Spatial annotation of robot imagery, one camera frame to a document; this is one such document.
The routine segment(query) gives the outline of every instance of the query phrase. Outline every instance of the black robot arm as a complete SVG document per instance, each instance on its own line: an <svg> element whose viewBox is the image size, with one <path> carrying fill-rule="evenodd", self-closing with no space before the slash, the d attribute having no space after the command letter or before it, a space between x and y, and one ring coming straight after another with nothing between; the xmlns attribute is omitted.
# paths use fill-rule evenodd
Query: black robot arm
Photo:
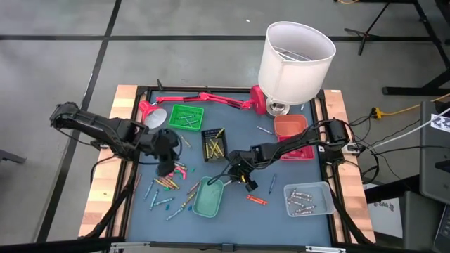
<svg viewBox="0 0 450 253"><path fill-rule="evenodd" d="M322 141L319 128L324 127L328 141ZM281 155L303 148L308 145L319 145L331 157L342 157L341 149L349 143L349 136L345 123L338 119L330 119L317 122L302 133L280 141L278 143L263 143L250 147L250 151L234 150L228 155L231 168L227 175L232 181L246 183L248 191L258 187L251 180L250 172L255 169L265 169L270 164L279 160Z"/></svg>
<svg viewBox="0 0 450 253"><path fill-rule="evenodd" d="M55 129L75 129L94 138L92 146L100 150L108 145L112 153L131 161L136 153L143 152L159 159L157 173L166 176L175 169L178 159L174 148L179 145L178 136L169 129L161 129L154 134L148 127L131 119L108 119L94 113L80 110L75 103L57 105L50 117Z"/></svg>

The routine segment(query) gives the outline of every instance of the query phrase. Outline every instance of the concrete floor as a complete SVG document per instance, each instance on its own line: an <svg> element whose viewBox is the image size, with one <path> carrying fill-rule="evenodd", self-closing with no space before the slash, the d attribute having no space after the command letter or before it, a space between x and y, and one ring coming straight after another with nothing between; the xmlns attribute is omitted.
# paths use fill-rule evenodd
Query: concrete floor
<svg viewBox="0 0 450 253"><path fill-rule="evenodd" d="M105 33L114 0L0 1L0 34ZM441 38L450 32L433 1L421 1ZM230 34L263 35L279 20L311 25L326 35L345 36L344 27L364 30L382 4L342 5L331 0L123 0L113 35ZM373 32L425 36L410 5L392 4ZM100 41L0 41L0 148L28 158L25 164L0 163L0 244L31 242L49 196L67 138L49 127L57 103L81 103ZM425 97L381 94L382 86L422 86L444 71L431 43L370 43L356 54L357 43L336 42L337 54L323 84L341 89L350 119L373 106L385 112L402 109ZM108 115L118 84L252 86L263 41L112 41L96 82L89 110ZM374 122L367 141L374 142L418 119L418 111ZM355 127L363 135L366 126ZM418 144L412 134L389 148ZM49 240L77 237L86 198L89 170L98 152L78 145ZM418 151L387 154L400 177L418 172ZM363 169L373 158L362 155ZM395 180L384 162L378 181Z"/></svg>

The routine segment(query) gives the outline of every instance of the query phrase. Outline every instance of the white lamp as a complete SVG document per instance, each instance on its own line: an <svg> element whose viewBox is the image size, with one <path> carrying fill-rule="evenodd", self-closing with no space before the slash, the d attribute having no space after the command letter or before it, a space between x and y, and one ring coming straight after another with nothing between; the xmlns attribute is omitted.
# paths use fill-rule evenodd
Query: white lamp
<svg viewBox="0 0 450 253"><path fill-rule="evenodd" d="M258 76L267 112L286 115L289 105L315 97L335 53L332 41L312 27L284 21L270 25Z"/></svg>

